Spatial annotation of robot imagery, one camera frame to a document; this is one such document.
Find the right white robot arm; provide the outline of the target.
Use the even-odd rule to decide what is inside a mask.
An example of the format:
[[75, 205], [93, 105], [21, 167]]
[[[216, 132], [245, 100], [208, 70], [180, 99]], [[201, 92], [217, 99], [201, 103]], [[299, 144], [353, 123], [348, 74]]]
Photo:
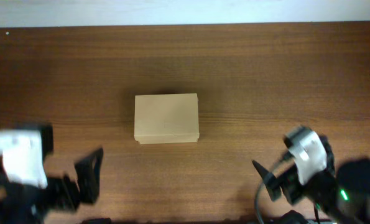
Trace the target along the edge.
[[335, 223], [370, 223], [370, 158], [362, 157], [335, 167], [328, 138], [307, 126], [299, 126], [284, 137], [286, 152], [270, 169], [252, 164], [261, 177], [254, 208], [263, 218], [259, 196], [263, 188], [275, 202], [284, 196], [290, 205], [311, 201], [316, 213], [323, 212]]

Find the cardboard box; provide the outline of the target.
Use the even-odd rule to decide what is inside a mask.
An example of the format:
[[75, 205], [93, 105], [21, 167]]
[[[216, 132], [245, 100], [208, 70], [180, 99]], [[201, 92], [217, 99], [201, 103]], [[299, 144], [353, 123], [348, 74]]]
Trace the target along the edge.
[[199, 137], [196, 93], [135, 96], [134, 139], [139, 144], [197, 142]]

